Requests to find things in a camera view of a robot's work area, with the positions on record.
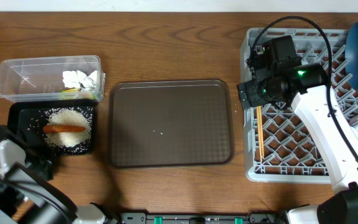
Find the white tissue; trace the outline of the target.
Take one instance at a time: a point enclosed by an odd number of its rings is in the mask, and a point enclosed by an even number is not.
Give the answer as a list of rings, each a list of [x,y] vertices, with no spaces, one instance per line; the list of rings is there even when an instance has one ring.
[[[81,88],[81,82],[87,77],[82,71],[64,71],[62,73],[65,88]]]
[[[95,70],[90,75],[85,77],[85,79],[82,82],[82,85],[85,88],[85,90],[90,91],[96,88],[98,75],[99,75],[98,71]]]

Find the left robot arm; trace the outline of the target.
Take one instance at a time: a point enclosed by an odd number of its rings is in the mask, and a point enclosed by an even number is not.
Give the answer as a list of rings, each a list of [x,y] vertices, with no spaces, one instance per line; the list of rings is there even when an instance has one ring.
[[[119,215],[97,203],[78,207],[49,184],[50,159],[30,149],[5,125],[0,125],[0,223],[15,223],[18,207],[33,205],[19,223],[121,223]]]

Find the small light blue cup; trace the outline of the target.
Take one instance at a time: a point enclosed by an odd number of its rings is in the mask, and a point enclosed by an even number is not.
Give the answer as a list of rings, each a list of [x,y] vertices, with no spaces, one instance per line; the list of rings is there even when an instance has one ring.
[[[355,128],[355,127],[353,127],[353,126],[351,126],[351,130],[352,130],[352,132],[354,133],[354,136],[357,138],[357,140],[358,140],[358,130]]]

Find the orange carrot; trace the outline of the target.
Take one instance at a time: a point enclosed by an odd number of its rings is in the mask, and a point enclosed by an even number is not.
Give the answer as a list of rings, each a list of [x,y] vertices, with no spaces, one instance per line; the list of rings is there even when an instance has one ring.
[[[49,124],[42,128],[45,134],[58,134],[58,133],[80,133],[86,128],[81,126],[62,125],[62,124]]]

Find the green snack wrapper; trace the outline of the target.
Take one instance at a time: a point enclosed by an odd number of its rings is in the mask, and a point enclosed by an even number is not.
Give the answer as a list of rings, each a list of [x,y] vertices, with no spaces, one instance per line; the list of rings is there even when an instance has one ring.
[[[63,91],[61,91],[61,93],[72,93],[72,92],[79,92],[79,91],[81,91],[80,88],[71,88],[68,90],[63,90]]]

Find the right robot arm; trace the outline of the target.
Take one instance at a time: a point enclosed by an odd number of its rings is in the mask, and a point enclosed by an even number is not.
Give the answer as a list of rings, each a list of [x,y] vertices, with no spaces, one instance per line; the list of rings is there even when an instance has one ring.
[[[303,65],[291,36],[262,44],[248,66],[254,77],[237,86],[242,108],[284,103],[306,126],[328,170],[334,196],[320,205],[289,209],[278,223],[358,223],[358,139],[318,63]]]

